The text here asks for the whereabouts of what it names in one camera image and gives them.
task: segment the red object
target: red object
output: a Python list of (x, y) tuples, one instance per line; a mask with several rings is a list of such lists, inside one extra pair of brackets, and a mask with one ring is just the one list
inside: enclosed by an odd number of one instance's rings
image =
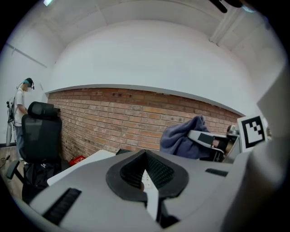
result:
[(71, 166), (74, 166), (75, 164), (81, 162), (81, 161), (84, 160), (84, 159), (85, 159), (85, 157), (83, 157), (82, 155), (80, 155), (80, 156), (78, 156), (78, 157), (72, 159), (72, 160), (69, 162), (69, 166), (70, 166), (70, 167), (71, 167)]

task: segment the person wearing white shirt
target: person wearing white shirt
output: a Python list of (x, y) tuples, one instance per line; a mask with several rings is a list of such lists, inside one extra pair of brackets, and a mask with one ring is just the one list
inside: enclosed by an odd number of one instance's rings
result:
[(23, 160), (20, 154), (20, 149), (24, 146), (21, 120), (23, 115), (27, 114), (27, 109), (24, 106), (24, 92), (31, 91), (33, 81), (27, 78), (18, 88), (14, 101), (14, 126), (16, 131), (16, 147), (19, 160)]

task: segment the pants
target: pants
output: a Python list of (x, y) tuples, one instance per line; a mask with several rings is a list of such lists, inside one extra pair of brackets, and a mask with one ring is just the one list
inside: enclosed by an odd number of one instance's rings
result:
[(20, 155), (20, 149), (24, 146), (22, 127), (21, 126), (15, 126), (15, 130), (16, 130), (17, 154), (18, 154), (19, 160), (23, 160), (23, 158)]

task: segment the table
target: table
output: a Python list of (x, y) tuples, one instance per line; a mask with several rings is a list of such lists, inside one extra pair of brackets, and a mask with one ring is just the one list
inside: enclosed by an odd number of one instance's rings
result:
[(112, 152), (109, 152), (109, 151), (106, 151), (106, 150), (99, 150), (96, 153), (94, 153), (94, 154), (90, 155), (89, 157), (85, 158), (81, 162), (75, 164), (74, 166), (72, 166), (72, 167), (70, 167), (68, 169), (65, 169), (61, 173), (49, 178), (47, 180), (47, 184), (49, 186), (51, 186), (55, 182), (59, 181), (61, 178), (65, 177), (66, 175), (68, 175), (69, 173), (74, 171), (75, 169), (77, 169), (77, 168), (79, 168), (79, 167), (81, 167), (81, 166), (83, 166), (85, 164), (88, 164), (88, 163), (91, 163), (91, 162), (95, 162), (95, 161), (99, 161), (99, 160), (103, 160), (103, 159), (107, 159), (107, 158), (113, 157), (115, 155), (116, 155), (115, 153), (112, 153)]

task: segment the black office chair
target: black office chair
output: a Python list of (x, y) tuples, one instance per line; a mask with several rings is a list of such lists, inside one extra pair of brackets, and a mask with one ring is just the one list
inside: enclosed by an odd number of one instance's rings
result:
[(22, 117), (24, 147), (20, 154), (27, 162), (24, 177), (17, 170), (18, 160), (11, 163), (6, 176), (12, 179), (15, 174), (23, 183), (22, 199), (26, 203), (48, 186), (47, 179), (69, 167), (69, 163), (59, 157), (62, 121), (58, 112), (52, 104), (35, 101), (30, 104), (28, 114)]

